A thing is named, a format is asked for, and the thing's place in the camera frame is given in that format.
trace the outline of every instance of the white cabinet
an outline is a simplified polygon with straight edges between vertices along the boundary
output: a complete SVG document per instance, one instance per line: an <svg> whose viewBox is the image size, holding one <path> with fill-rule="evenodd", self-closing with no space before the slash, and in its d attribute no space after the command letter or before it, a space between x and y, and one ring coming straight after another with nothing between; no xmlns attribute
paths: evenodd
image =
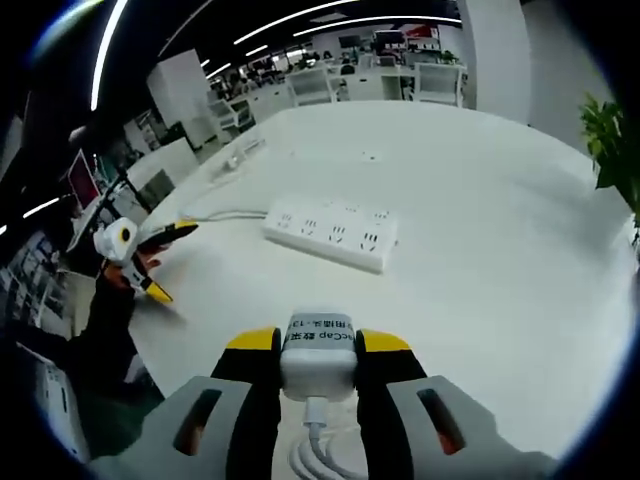
<svg viewBox="0 0 640 480"><path fill-rule="evenodd" d="M345 75L349 100L384 100L384 89L380 75Z"/></svg>
<svg viewBox="0 0 640 480"><path fill-rule="evenodd" d="M249 108L256 123L267 120L281 110L293 107L286 84L269 85L247 94Z"/></svg>

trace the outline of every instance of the white wall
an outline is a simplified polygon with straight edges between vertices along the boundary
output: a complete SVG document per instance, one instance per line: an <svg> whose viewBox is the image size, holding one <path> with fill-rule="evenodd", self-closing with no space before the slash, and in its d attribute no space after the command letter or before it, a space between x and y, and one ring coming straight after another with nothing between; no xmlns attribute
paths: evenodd
<svg viewBox="0 0 640 480"><path fill-rule="evenodd" d="M325 50L329 50L331 55L334 58L339 58L342 54L342 48L340 47L339 37L346 37L349 35L359 35L360 37L373 37L373 32L377 30L388 30L393 25L369 25L366 27L354 27L354 28L346 28L344 30L338 30L328 33L320 33L315 35L311 39L311 43L313 44L313 49L318 52L320 58L322 58L322 54Z"/></svg>
<svg viewBox="0 0 640 480"><path fill-rule="evenodd" d="M459 0L471 107L529 123L531 60L519 0Z"/></svg>
<svg viewBox="0 0 640 480"><path fill-rule="evenodd" d="M579 107L586 92L611 100L607 82L551 0L535 0L522 10L531 44L531 126L587 153Z"/></svg>
<svg viewBox="0 0 640 480"><path fill-rule="evenodd" d="M438 31L440 32L440 49L443 52L449 50L460 59L460 62L466 65L468 54L462 28L451 25L438 25Z"/></svg>

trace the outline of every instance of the power socket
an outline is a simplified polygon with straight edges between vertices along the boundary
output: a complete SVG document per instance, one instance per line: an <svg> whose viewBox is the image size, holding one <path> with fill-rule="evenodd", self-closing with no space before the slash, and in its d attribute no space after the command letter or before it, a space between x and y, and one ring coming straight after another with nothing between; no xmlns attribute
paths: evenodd
<svg viewBox="0 0 640 480"><path fill-rule="evenodd" d="M263 232L281 245L382 273L397 241L398 222L384 209L287 196L273 204Z"/></svg>

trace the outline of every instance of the table surface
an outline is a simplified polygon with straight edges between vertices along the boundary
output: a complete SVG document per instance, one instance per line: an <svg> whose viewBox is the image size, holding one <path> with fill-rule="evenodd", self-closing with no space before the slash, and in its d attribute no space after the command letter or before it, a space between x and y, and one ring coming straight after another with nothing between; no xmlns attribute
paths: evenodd
<svg viewBox="0 0 640 480"><path fill-rule="evenodd" d="M251 135L265 147L212 180ZM210 375L235 334L336 308L356 328L404 337L427 374L485 405L516 447L559 456L610 391L633 332L629 213L594 185L590 159L480 112L390 101L285 110L203 164L148 222L267 210L289 193L386 207L400 223L385 273L265 241L258 220L204 223L152 274L174 303L142 302L130 332L169 395Z"/></svg>

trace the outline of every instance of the white pillar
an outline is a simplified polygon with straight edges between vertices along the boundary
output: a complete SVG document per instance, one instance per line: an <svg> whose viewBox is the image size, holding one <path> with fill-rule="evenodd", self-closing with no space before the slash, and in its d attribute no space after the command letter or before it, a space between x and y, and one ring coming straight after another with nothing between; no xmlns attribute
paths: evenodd
<svg viewBox="0 0 640 480"><path fill-rule="evenodd" d="M469 52L471 106L527 125L531 54L520 1L459 0L458 8Z"/></svg>
<svg viewBox="0 0 640 480"><path fill-rule="evenodd" d="M158 63L147 86L167 128L180 122L194 148L215 135L207 107L211 87L195 50Z"/></svg>

